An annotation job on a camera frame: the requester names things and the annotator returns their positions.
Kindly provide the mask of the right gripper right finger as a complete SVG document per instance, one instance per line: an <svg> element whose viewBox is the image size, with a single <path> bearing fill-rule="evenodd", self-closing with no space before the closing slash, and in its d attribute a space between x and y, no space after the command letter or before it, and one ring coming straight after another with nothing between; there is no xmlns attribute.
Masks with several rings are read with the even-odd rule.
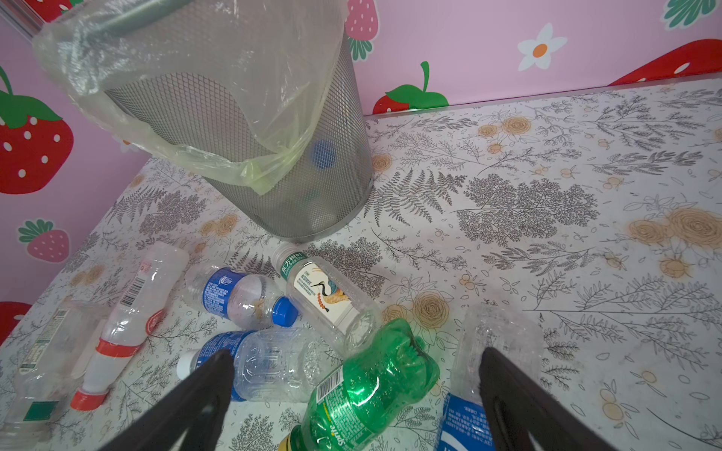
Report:
<svg viewBox="0 0 722 451"><path fill-rule="evenodd" d="M479 392L497 450L611 450L495 348L479 365Z"/></svg>

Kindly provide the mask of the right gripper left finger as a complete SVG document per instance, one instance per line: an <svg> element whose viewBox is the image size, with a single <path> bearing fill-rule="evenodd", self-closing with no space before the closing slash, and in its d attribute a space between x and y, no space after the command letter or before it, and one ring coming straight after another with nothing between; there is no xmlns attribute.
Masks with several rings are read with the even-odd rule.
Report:
<svg viewBox="0 0 722 451"><path fill-rule="evenodd" d="M129 428L106 451L214 450L231 404L234 366L227 350L215 353Z"/></svg>

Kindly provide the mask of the clear bottle red cap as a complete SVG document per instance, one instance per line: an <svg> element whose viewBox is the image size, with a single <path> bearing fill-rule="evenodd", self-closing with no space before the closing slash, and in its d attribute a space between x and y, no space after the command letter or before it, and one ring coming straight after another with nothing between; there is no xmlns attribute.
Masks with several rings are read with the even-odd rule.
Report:
<svg viewBox="0 0 722 451"><path fill-rule="evenodd" d="M133 280L117 302L86 366L71 409L89 412L100 407L148 336L163 319L169 296L184 275L189 254L156 242L144 255Z"/></svg>

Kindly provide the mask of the small clear bottle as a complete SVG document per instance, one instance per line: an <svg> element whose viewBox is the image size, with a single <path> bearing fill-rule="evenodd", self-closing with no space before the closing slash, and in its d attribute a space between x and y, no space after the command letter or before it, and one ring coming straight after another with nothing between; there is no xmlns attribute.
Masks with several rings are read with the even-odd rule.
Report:
<svg viewBox="0 0 722 451"><path fill-rule="evenodd" d="M105 304L59 305L16 372L16 397L1 425L3 450L28 450L49 439L51 423L81 383L92 341L100 337L109 314Z"/></svg>

